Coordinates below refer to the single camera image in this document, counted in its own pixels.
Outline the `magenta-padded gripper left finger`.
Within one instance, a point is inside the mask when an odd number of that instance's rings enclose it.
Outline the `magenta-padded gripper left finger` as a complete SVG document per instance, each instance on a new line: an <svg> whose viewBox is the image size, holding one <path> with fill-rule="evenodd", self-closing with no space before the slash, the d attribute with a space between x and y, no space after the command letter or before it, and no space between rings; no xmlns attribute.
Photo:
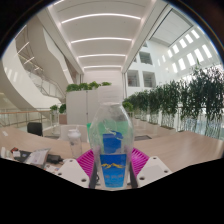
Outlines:
<svg viewBox="0 0 224 224"><path fill-rule="evenodd" d="M97 170L94 154L88 150L77 159L67 159L59 168L57 175L84 188L95 188Z"/></svg>

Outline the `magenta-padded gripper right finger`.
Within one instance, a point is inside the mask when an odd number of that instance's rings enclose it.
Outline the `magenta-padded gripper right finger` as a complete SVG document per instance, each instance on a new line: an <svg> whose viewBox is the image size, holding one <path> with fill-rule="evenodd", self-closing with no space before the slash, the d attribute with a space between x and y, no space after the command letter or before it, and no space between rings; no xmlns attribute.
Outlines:
<svg viewBox="0 0 224 224"><path fill-rule="evenodd" d="M133 149L130 164L130 184L133 189L146 186L171 173L158 156L149 157L142 151Z"/></svg>

